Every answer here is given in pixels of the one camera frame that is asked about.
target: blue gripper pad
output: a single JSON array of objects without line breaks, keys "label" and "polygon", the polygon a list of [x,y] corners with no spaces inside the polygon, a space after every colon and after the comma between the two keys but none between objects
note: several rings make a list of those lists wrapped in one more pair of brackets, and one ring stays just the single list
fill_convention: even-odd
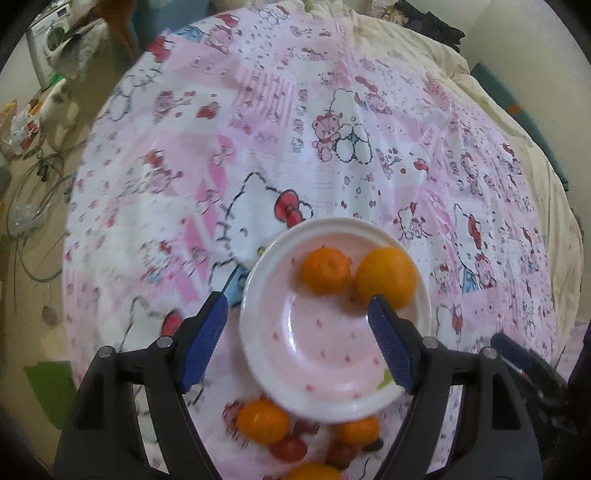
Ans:
[{"label": "blue gripper pad", "polygon": [[384,306],[384,302],[386,300],[380,301],[379,297],[374,297],[369,301],[369,326],[374,333],[379,349],[382,351],[384,360],[386,360],[392,378],[409,395],[414,395],[413,360],[398,336],[396,328],[392,325],[392,320],[398,322],[407,322],[407,320],[401,320],[389,305]]},{"label": "blue gripper pad", "polygon": [[184,354],[183,373],[178,382],[178,387],[183,394],[187,393],[193,385],[203,381],[207,364],[228,320],[228,300],[226,297],[219,294],[212,306],[208,305],[208,301],[206,301],[195,321],[199,320],[202,321],[201,326]]}]

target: tangerine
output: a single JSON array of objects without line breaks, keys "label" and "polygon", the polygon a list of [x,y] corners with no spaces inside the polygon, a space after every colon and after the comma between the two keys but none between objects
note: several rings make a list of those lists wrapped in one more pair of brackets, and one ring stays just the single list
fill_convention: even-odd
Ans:
[{"label": "tangerine", "polygon": [[284,480],[341,480],[340,472],[322,463],[305,463],[295,467]]},{"label": "tangerine", "polygon": [[379,437],[379,420],[376,416],[350,421],[339,425],[336,429],[338,439],[347,445],[365,447]]},{"label": "tangerine", "polygon": [[247,403],[236,416],[236,428],[246,438],[272,445],[283,440],[290,429],[290,419],[283,410],[268,400]]},{"label": "tangerine", "polygon": [[300,278],[312,293],[334,295],[351,282],[351,264],[342,251],[323,246],[308,254]]},{"label": "tangerine", "polygon": [[404,250],[378,248],[368,253],[359,264],[355,287],[365,303],[381,294],[392,308],[401,309],[414,298],[417,269]]}]

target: bed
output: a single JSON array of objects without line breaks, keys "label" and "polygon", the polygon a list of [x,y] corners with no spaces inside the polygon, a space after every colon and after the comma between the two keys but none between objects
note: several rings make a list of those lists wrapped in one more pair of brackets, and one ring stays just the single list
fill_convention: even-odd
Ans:
[{"label": "bed", "polygon": [[[541,150],[452,49],[340,3],[287,1],[165,32],[101,110],[64,246],[74,380],[101,345],[128,351],[171,334],[212,289],[230,283],[239,305],[264,248],[326,216],[372,222],[405,245],[428,285],[432,334],[449,348],[478,351],[503,331],[558,361],[583,251]],[[288,468],[235,429],[261,395],[237,322],[234,308],[186,401],[223,478],[272,479]],[[136,394],[148,457],[165,469]],[[446,461],[459,395],[432,469]],[[373,477],[409,403],[380,413],[384,448],[346,478]],[[306,460],[321,459],[329,429],[306,428]]]}]

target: white plate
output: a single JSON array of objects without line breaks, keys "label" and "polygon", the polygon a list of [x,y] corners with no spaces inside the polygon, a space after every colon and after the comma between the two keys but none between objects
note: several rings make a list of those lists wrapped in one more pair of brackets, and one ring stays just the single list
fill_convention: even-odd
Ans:
[{"label": "white plate", "polygon": [[[291,228],[267,248],[246,281],[239,333],[252,375],[278,405],[304,419],[340,423],[376,413],[403,389],[393,382],[378,388],[387,366],[366,310],[348,293],[316,297],[299,281],[301,261],[322,245],[343,251],[353,276],[373,249],[404,249],[362,220],[307,220]],[[428,336],[431,305],[417,273],[414,301],[397,313]]]}]

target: plastic bag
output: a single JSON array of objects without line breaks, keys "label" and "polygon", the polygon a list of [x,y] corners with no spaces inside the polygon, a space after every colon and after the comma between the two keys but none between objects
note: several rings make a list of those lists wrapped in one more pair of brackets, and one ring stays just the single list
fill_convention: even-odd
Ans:
[{"label": "plastic bag", "polygon": [[23,110],[12,117],[10,132],[5,141],[16,155],[20,155],[33,143],[38,132],[39,119],[28,110]]}]

